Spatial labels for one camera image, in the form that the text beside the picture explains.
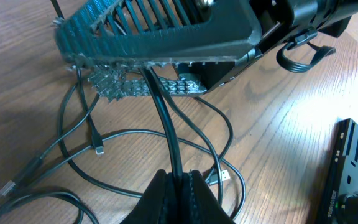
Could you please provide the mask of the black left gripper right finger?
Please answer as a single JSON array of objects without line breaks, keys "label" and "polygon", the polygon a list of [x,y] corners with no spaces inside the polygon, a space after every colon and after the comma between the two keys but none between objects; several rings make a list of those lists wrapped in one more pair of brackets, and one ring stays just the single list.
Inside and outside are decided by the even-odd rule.
[{"label": "black left gripper right finger", "polygon": [[185,224],[233,224],[197,170],[185,173],[180,198],[180,220]]}]

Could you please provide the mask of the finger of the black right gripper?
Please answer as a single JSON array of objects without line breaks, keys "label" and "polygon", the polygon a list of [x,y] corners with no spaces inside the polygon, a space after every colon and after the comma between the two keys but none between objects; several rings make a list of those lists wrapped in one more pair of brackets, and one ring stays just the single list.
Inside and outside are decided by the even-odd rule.
[{"label": "finger of the black right gripper", "polygon": [[[87,79],[95,87],[97,93],[109,101],[118,101],[130,96],[150,96],[146,80],[143,77],[127,79],[128,73],[141,75],[140,72],[127,70],[95,68]],[[171,96],[198,96],[207,92],[207,88],[192,74],[176,80],[160,76],[158,78]]]},{"label": "finger of the black right gripper", "polygon": [[155,21],[142,1],[136,2],[139,13],[131,1],[87,1],[55,30],[63,59],[86,68],[234,62],[252,45],[250,28],[210,36],[226,30],[213,18],[225,9],[235,7],[236,16],[251,19],[243,1],[215,1],[204,10],[193,1],[149,3]]}]

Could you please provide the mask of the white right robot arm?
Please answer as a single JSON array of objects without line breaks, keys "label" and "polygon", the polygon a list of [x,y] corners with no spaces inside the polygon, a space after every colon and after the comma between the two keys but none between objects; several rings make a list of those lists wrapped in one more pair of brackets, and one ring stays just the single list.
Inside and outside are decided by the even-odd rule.
[{"label": "white right robot arm", "polygon": [[292,50],[319,33],[339,37],[358,1],[92,0],[59,16],[55,41],[67,63],[90,70],[110,100],[147,96],[128,73],[171,66],[173,96],[198,96],[235,79],[276,46]]}]

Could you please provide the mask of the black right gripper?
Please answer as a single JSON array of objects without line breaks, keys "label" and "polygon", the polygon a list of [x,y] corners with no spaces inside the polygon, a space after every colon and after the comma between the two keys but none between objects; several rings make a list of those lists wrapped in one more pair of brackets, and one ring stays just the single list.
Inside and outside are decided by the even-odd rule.
[{"label": "black right gripper", "polygon": [[208,91],[236,78],[264,54],[304,31],[312,29],[316,16],[315,1],[243,1],[243,14],[251,19],[241,19],[234,14],[235,7],[223,10],[222,16],[213,16],[222,22],[225,31],[210,33],[211,37],[227,36],[236,31],[252,29],[251,46],[234,62],[184,63],[175,71],[181,78],[196,77]]}]

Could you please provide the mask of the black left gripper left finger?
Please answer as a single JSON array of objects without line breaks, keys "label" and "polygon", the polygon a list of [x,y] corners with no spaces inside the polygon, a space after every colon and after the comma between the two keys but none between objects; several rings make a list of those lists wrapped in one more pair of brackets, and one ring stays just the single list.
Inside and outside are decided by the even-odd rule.
[{"label": "black left gripper left finger", "polygon": [[158,170],[133,210],[121,224],[178,223],[178,201],[172,174]]}]

